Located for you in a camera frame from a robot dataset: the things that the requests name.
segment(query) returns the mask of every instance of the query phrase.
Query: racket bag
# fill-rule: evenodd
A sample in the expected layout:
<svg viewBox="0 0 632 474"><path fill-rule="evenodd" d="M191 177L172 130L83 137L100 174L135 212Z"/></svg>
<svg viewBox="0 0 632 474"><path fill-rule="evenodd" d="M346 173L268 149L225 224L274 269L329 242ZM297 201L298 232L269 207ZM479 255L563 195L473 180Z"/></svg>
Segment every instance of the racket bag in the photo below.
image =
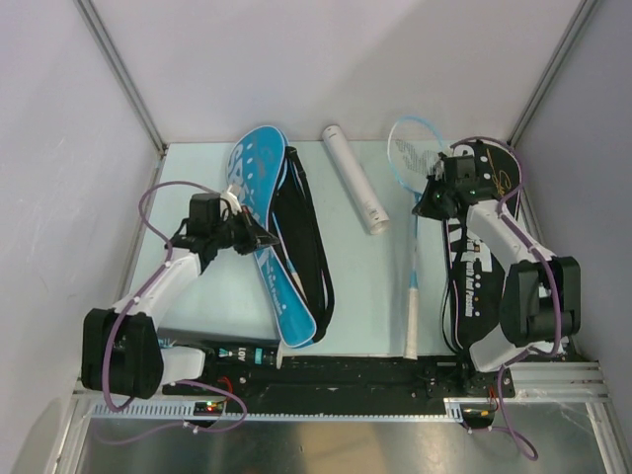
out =
<svg viewBox="0 0 632 474"><path fill-rule="evenodd" d="M455 155L488 157L487 173L500 196L513 191L521 182L520 167L504 147L481 139L466 139L454 148ZM509 212L517 218L519 195L507 201ZM500 320L500 304L505 271L489 247L471 231L463 232L457 219L443 225L445 259L450 277L451 342L468 350L494 329Z"/></svg>
<svg viewBox="0 0 632 474"><path fill-rule="evenodd" d="M291 348L320 341L334 311L334 288L307 175L296 149L273 126L247 133L233 148L228 184L280 243L255 259L270 295L281 339Z"/></svg>

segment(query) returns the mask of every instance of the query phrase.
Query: metal strip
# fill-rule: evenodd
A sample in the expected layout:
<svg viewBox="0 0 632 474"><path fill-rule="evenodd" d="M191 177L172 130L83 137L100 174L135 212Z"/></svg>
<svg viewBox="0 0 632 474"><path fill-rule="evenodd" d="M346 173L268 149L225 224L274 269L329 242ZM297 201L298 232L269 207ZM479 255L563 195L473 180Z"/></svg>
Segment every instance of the metal strip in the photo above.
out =
<svg viewBox="0 0 632 474"><path fill-rule="evenodd" d="M163 156L165 152L165 142L160 136L160 132L154 123L154 120L151 117L151 114L148 112L145 103L138 92L138 89L134 85L131 80L131 76L127 71L122 59L120 57L117 48L106 29L103 20L99 16L99 12L95 8L92 0L74 0L79 13L83 17L86 25L88 26L88 30L92 33L97 46L103 53L106 61L110 65L113 74L117 78L118 83L122 87L123 92L129 99L132 108L136 112L136 115L140 119L140 123L142 124L145 132L149 136L149 139L154 144L158 153Z"/></svg>
<svg viewBox="0 0 632 474"><path fill-rule="evenodd" d="M513 403L601 403L609 401L598 362L521 362L512 365ZM485 403L486 399L450 398L451 402Z"/></svg>
<svg viewBox="0 0 632 474"><path fill-rule="evenodd" d="M105 402L99 401L92 411L92 418L133 420L237 420L239 414L194 415L195 401L187 400L137 400L119 413L112 412ZM445 415L293 415L248 414L254 422L432 422L461 423L463 417L458 404L445 402Z"/></svg>
<svg viewBox="0 0 632 474"><path fill-rule="evenodd" d="M77 472L81 451L90 425L92 402L89 399L73 397L71 403L74 405L72 416L66 428L63 447L53 470L54 474L75 474Z"/></svg>
<svg viewBox="0 0 632 474"><path fill-rule="evenodd" d="M619 442L623 440L623 436L617 433L619 426L611 404L587 403L586 409L591 419L605 472L607 474L632 472L630 451L625 442Z"/></svg>
<svg viewBox="0 0 632 474"><path fill-rule="evenodd" d="M555 52L551 56L544 73L540 77L540 80L535 87L535 90L531 94L526 107L520 114L512 134L508 140L512 146L517 146L524 130L527 128L533 116L540 106L542 99L544 99L546 93L551 88L553 81L557 77L564 61L572 50L573 46L577 43L580 34L584 30L584 27L588 23L589 19L593 16L596 10L596 6L600 3L600 0L583 0L575 11L575 15L571 19L569 26L562 35L560 42L555 48Z"/></svg>

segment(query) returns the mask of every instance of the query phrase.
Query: metal floor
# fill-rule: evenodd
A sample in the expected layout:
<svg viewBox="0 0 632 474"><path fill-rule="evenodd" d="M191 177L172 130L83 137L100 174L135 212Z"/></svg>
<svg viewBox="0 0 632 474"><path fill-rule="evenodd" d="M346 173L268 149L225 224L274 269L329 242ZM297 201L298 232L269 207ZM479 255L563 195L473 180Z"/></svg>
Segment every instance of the metal floor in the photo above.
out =
<svg viewBox="0 0 632 474"><path fill-rule="evenodd" d="M226 434L171 429L126 446L88 433L78 472L152 474L605 473L584 404L509 407L540 459L521 457L504 434L442 423L258 423ZM108 439L165 422L93 420Z"/></svg>

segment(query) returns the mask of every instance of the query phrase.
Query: badminton racket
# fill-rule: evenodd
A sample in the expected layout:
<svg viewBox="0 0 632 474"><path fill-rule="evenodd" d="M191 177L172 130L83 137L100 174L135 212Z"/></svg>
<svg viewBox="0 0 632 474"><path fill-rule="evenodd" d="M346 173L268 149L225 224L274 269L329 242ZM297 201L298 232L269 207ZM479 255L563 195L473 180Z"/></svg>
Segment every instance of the badminton racket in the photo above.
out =
<svg viewBox="0 0 632 474"><path fill-rule="evenodd" d="M438 152L443 140L427 120L415 116L399 118L388 135L387 155L391 171L402 188L413 196L414 204L422 198L426 189L427 175L435 171ZM411 218L413 245L411 271L408 285L407 328L404 358L417 359L417 333L419 320L418 237L419 220Z"/></svg>

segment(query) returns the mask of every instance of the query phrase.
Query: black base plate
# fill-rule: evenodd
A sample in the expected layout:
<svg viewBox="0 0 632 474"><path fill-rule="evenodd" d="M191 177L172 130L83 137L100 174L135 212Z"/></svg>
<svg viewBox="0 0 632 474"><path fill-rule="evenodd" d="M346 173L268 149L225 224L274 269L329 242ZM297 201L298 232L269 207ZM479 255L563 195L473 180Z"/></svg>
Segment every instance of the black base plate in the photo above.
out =
<svg viewBox="0 0 632 474"><path fill-rule="evenodd" d="M496 373L473 371L456 356L400 357L292 356L282 367L226 362L208 349L206 367L198 380L222 386L230 380L234 393L252 414L315 416L416 416L445 414L443 398L487 398ZM511 373L504 396L514 396ZM165 386L166 395L205 395L185 385ZM239 412L229 402L229 413Z"/></svg>

